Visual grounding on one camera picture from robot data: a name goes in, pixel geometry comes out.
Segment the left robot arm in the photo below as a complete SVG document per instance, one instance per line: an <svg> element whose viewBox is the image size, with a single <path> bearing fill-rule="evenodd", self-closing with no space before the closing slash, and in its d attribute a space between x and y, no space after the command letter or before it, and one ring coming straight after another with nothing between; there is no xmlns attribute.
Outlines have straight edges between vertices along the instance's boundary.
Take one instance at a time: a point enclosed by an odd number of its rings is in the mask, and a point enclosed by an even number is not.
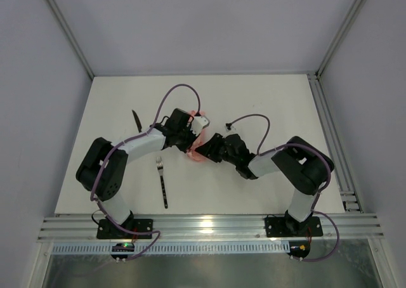
<svg viewBox="0 0 406 288"><path fill-rule="evenodd" d="M152 124L147 131L115 145L99 137L92 142L75 178L90 192L90 200L96 202L112 226L132 233L133 213L119 192L126 166L145 155L171 147L187 153L208 124L200 112L192 115L176 108L164 124Z"/></svg>

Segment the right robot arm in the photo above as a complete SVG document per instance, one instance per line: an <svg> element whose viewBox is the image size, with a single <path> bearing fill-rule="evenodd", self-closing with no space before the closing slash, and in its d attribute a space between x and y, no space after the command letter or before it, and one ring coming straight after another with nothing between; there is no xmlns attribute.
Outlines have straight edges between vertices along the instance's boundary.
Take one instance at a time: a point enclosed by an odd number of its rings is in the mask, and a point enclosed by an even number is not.
<svg viewBox="0 0 406 288"><path fill-rule="evenodd" d="M288 236L308 231L308 223L320 193L331 181L334 163L304 139L294 136L286 144L254 154L238 134L218 133L196 152L215 162L228 162L246 180L281 172L295 188L279 229Z"/></svg>

